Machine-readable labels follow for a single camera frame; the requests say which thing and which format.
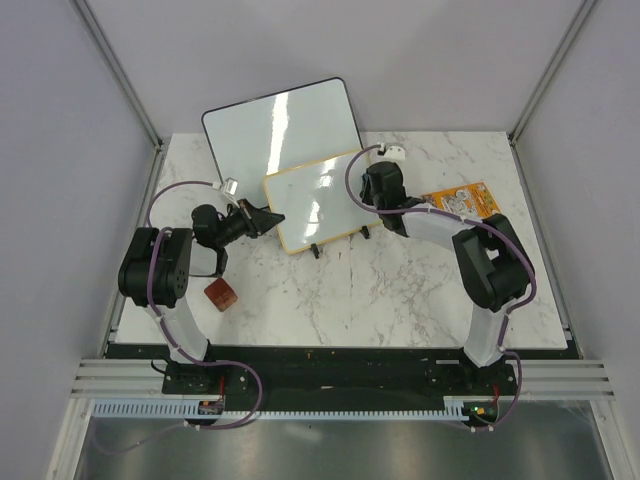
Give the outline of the yellow framed whiteboard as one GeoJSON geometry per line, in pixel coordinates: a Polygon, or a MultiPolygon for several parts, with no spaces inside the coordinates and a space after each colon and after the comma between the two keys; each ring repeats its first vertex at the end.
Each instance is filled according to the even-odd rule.
{"type": "Polygon", "coordinates": [[[354,151],[267,175],[270,209],[285,216],[277,225],[283,249],[293,255],[381,223],[351,199],[360,192],[367,161],[348,169],[354,151]]]}

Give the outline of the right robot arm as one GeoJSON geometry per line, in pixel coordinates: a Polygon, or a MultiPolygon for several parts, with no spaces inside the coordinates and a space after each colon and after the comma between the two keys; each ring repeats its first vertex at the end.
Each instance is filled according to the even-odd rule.
{"type": "Polygon", "coordinates": [[[537,289],[535,269],[511,222],[498,212],[485,218],[465,216],[408,196],[400,166],[390,161],[365,170],[355,200],[377,214],[387,230],[454,253],[473,303],[463,346],[470,361],[458,368],[457,377],[465,391],[483,392],[494,381],[491,364],[503,355],[510,313],[530,302],[537,289]]]}

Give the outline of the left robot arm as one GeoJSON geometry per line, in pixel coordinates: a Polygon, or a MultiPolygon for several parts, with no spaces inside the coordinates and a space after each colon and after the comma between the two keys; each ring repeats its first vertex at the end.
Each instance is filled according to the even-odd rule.
{"type": "Polygon", "coordinates": [[[185,296],[189,286],[192,247],[215,254],[213,277],[227,265],[226,247],[248,237],[256,239],[285,220],[285,216],[253,206],[241,199],[225,215],[204,204],[191,214],[190,228],[135,230],[118,272],[118,289],[154,320],[169,348],[172,361],[189,364],[185,382],[198,393],[208,393],[219,382],[219,369],[205,360],[209,340],[197,326],[185,296]]]}

